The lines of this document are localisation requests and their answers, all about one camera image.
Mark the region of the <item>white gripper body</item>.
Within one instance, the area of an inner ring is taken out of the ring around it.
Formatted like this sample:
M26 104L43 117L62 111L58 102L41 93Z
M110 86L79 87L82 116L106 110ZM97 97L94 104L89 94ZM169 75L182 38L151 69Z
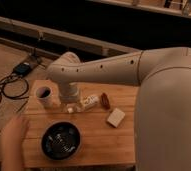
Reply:
M69 104L77 104L80 102L80 90L76 83L59 84L58 90L60 108L63 112L67 111Z

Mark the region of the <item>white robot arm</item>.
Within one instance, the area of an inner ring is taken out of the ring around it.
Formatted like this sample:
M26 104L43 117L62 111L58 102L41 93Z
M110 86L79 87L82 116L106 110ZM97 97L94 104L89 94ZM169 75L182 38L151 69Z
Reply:
M137 171L191 171L191 48L143 50L84 63L66 52L47 74L66 103L78 99L79 82L137 86Z

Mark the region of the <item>person's hand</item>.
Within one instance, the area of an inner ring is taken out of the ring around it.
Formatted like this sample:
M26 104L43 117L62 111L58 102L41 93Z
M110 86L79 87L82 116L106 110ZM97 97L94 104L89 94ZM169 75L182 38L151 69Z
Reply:
M2 129L0 138L1 171L24 171L22 143L29 128L29 120L14 116Z

